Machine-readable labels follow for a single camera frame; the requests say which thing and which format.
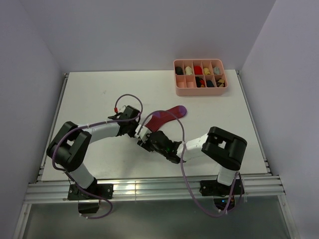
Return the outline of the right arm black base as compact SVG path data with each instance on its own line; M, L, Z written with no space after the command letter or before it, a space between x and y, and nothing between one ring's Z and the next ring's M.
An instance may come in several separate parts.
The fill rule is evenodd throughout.
M213 196L214 204L217 209L224 210L227 205L227 198L229 196L231 190L231 186L225 186L217 182L217 180L201 180L200 181L200 189L199 192L202 196ZM230 204L228 206L228 210L231 210L236 205L235 196L238 195L241 199L243 194L245 193L244 187L242 185L242 181L240 179L236 179L235 186L232 192L232 196L230 199Z

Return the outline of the maroon purple ribbed sock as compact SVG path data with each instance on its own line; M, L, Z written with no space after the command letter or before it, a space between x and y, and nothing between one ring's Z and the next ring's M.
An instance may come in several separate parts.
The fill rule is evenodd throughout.
M187 114L185 106L175 106L166 111L156 111L151 114L151 119L146 123L146 128L151 132L158 131L167 122L180 119Z

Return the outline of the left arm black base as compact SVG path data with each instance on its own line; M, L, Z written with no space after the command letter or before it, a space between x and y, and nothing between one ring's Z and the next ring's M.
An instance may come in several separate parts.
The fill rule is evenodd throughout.
M68 201L78 202L78 212L81 216L89 219L100 219L108 216L113 210L110 199L113 197L113 184L97 184L92 190L82 189L77 184L71 184L67 195ZM101 216L94 216L102 201L109 204L108 212Z

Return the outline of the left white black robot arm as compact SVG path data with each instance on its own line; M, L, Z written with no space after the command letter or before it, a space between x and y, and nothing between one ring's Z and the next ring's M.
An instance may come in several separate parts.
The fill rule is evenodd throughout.
M80 188L79 193L86 199L101 195L97 179L84 164L87 149L91 143L127 134L135 136L141 112L132 106L108 117L107 121L79 126L71 121L63 124L49 144L46 155L52 159L55 169L64 171Z

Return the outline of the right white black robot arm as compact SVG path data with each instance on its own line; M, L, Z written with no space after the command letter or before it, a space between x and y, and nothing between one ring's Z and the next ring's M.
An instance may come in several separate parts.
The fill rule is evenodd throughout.
M179 164L181 161L205 157L219 164L216 190L227 194L233 188L236 172L241 168L247 141L219 127L211 127L209 132L196 139L182 142L170 140L162 131L152 132L139 125L135 138L138 145L148 152L157 152L168 161Z

